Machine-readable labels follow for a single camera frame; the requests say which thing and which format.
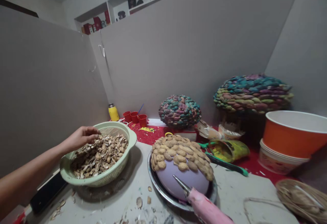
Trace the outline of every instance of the wall hook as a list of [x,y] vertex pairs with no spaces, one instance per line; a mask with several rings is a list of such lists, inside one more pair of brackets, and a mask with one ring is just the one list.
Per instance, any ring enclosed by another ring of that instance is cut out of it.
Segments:
[[96,69],[96,66],[94,66],[94,69],[92,71],[89,69],[89,72],[93,73],[95,71],[95,69]]
[[100,48],[100,51],[101,51],[101,54],[103,57],[106,57],[106,51],[105,49],[102,47],[102,45],[99,45],[99,48]]

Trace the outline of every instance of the wall shelf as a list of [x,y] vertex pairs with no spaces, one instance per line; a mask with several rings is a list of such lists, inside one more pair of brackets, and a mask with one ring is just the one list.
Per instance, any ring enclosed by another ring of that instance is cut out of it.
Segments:
[[93,17],[98,16],[101,21],[105,21],[105,11],[109,12],[110,24],[116,23],[119,20],[118,12],[124,11],[125,17],[130,16],[133,13],[140,11],[160,0],[143,0],[143,4],[140,4],[134,8],[128,8],[128,0],[107,0],[101,5],[85,12],[84,14],[75,18],[75,24],[77,29],[81,29],[84,24],[94,24]]
[[131,14],[133,14],[133,13],[135,13],[135,12],[138,12],[138,11],[140,11],[141,9],[144,9],[144,8],[146,8],[146,7],[148,7],[148,6],[152,5],[152,4],[154,4],[154,3],[156,3],[156,2],[159,2],[159,1],[160,1],[160,0],[150,0],[150,1],[147,2],[147,3],[143,3],[143,4],[141,4],[141,5],[138,5],[138,6],[134,7],[134,8],[131,8],[131,9],[129,10],[129,14],[131,15]]

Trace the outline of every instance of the green tool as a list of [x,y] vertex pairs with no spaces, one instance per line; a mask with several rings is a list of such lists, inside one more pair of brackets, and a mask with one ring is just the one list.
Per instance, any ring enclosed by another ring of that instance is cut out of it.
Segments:
[[205,154],[209,157],[209,159],[210,159],[210,161],[212,163],[215,163],[215,164],[218,164],[220,166],[223,166],[223,167],[225,167],[225,168],[227,168],[227,169],[229,169],[231,171],[236,171],[236,172],[238,172],[238,173],[240,173],[240,174],[242,174],[244,176],[249,176],[249,173],[244,168],[238,167],[236,165],[233,165],[231,163],[228,163],[226,161],[223,161],[223,160],[221,160],[221,159],[213,156],[211,153],[207,152],[207,150],[209,150],[208,149],[209,143],[205,143],[205,144],[199,143],[199,145],[201,146],[201,148],[203,148],[203,149],[206,150]]

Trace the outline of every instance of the hand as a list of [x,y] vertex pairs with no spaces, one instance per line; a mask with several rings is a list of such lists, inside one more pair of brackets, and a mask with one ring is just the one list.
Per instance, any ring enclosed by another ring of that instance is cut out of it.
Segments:
[[64,140],[59,146],[64,154],[75,151],[85,144],[93,144],[94,140],[99,139],[101,132],[95,127],[82,126]]

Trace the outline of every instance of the stacked buckets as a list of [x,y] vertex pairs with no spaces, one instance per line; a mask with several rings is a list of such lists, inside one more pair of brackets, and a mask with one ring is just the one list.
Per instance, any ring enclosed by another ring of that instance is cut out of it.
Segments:
[[327,143],[327,118],[296,111],[266,114],[266,127],[260,142],[259,163],[277,174],[286,175],[308,162]]

